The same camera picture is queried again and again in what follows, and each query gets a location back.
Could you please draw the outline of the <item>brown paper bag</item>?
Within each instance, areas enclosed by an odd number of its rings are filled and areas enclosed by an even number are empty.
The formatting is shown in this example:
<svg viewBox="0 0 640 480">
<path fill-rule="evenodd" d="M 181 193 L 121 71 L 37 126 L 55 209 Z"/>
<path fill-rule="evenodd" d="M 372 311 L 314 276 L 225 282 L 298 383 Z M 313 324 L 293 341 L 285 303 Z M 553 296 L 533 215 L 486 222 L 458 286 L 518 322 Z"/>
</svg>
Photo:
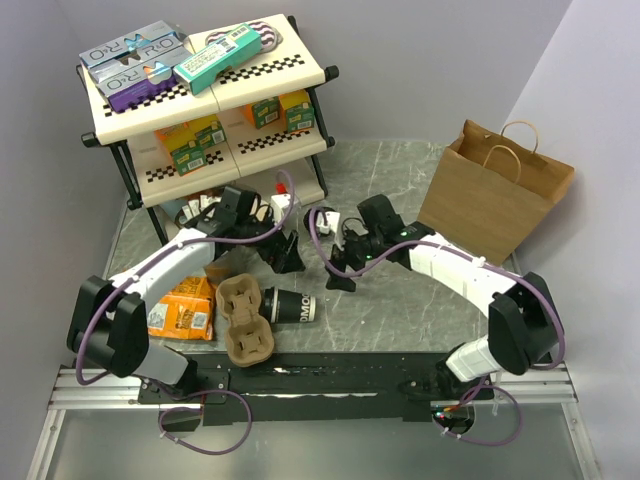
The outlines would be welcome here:
<svg viewBox="0 0 640 480">
<path fill-rule="evenodd" d="M 467 120 L 442 152 L 418 220 L 500 265 L 565 197 L 574 175 L 537 146 Z"/>
</svg>

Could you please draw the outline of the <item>black white paper cup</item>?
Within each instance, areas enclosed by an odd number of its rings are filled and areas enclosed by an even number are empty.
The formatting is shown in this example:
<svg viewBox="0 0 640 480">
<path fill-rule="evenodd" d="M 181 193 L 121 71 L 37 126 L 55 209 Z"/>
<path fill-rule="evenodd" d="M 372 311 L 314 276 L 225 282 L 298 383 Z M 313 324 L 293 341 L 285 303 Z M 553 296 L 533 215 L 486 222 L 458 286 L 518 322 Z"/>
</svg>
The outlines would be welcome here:
<svg viewBox="0 0 640 480">
<path fill-rule="evenodd" d="M 276 323 L 309 323 L 315 320 L 316 298 L 312 295 L 279 289 L 274 301 Z"/>
</svg>

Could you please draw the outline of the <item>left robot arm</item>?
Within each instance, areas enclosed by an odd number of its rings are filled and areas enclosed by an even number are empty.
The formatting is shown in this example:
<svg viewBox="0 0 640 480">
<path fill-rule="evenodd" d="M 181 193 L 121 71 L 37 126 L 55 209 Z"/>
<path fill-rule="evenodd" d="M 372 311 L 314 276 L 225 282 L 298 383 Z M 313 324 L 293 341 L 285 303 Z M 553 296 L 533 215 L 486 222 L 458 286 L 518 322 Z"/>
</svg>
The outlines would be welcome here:
<svg viewBox="0 0 640 480">
<path fill-rule="evenodd" d="M 297 195 L 293 185 L 272 196 L 281 204 L 258 220 L 260 202 L 255 192 L 226 187 L 218 198 L 208 198 L 188 215 L 178 234 L 137 266 L 110 279 L 91 276 L 79 289 L 67 346 L 76 355 L 77 382 L 97 382 L 83 373 L 90 362 L 104 374 L 137 376 L 162 383 L 162 390 L 177 402 L 191 399 L 198 388 L 195 360 L 151 341 L 147 317 L 151 309 L 193 271 L 222 257 L 236 245 L 250 246 L 276 266 L 302 266 L 296 251 L 297 234 L 286 236 L 283 227 L 293 213 Z"/>
</svg>

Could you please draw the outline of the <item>black plastic cup lid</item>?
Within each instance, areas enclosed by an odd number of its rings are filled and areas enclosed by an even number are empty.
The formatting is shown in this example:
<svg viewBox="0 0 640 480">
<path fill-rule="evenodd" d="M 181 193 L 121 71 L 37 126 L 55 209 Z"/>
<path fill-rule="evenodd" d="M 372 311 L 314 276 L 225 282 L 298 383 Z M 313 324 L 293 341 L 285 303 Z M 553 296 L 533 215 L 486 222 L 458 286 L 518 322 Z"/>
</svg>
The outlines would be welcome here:
<svg viewBox="0 0 640 480">
<path fill-rule="evenodd" d="M 271 324 L 275 324 L 277 322 L 277 300 L 277 287 L 271 287 L 262 291 L 262 303 L 259 312 L 260 315 Z"/>
</svg>

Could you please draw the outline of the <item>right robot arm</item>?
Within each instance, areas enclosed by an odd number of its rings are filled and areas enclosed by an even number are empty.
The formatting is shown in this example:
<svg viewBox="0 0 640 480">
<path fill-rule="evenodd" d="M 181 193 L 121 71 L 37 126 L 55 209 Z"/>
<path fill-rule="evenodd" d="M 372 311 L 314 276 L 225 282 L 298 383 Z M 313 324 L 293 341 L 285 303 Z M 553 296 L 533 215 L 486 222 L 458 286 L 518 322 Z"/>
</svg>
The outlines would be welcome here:
<svg viewBox="0 0 640 480">
<path fill-rule="evenodd" d="M 319 255 L 329 290 L 353 292 L 357 277 L 384 260 L 427 276 L 470 302 L 488 321 L 485 335 L 454 347 L 437 364 L 437 387 L 459 398 L 492 374 L 522 375 L 553 351 L 564 353 L 564 328 L 545 280 L 518 275 L 455 247 L 431 227 L 403 222 L 385 195 L 357 206 L 361 232 L 336 211 L 314 207 L 304 221 L 314 242 L 333 239 Z"/>
</svg>

